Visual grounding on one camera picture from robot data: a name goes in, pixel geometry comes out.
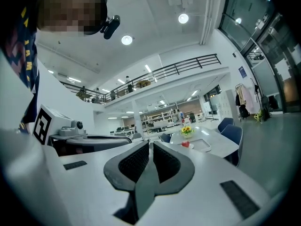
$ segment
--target red object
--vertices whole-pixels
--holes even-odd
[[[189,145],[190,145],[189,141],[183,141],[182,142],[182,146],[184,146],[184,147],[189,147]]]

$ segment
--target pink garment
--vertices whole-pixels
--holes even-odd
[[[241,92],[243,93],[243,97],[246,102],[246,109],[248,110],[249,113],[252,113],[254,104],[253,104],[253,98],[251,96],[251,93],[246,87],[244,87],[244,85],[241,87]]]

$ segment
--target yellow flowers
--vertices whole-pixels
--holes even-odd
[[[194,130],[191,129],[191,126],[185,126],[181,129],[181,134],[187,135],[192,132],[194,132]]]

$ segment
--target pillar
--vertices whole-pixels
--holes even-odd
[[[139,108],[135,100],[132,100],[132,107],[133,107],[134,120],[135,120],[135,125],[137,127],[137,132],[140,133],[142,138],[144,138],[144,132],[143,132],[142,122],[139,114]]]

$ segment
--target potted plant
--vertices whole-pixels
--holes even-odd
[[[191,128],[191,126],[185,126],[181,129],[181,135],[188,139],[192,137],[194,130]]]

